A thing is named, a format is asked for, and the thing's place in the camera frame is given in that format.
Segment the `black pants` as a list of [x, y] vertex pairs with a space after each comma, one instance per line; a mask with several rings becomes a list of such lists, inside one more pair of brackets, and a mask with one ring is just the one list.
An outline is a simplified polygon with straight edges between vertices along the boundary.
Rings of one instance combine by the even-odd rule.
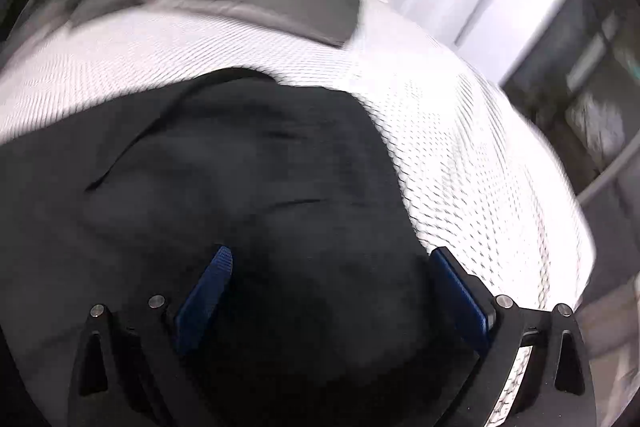
[[174, 297], [221, 246], [231, 277], [186, 357], [218, 426], [434, 421], [475, 362], [356, 98], [212, 72], [1, 147], [1, 326], [51, 425], [91, 306]]

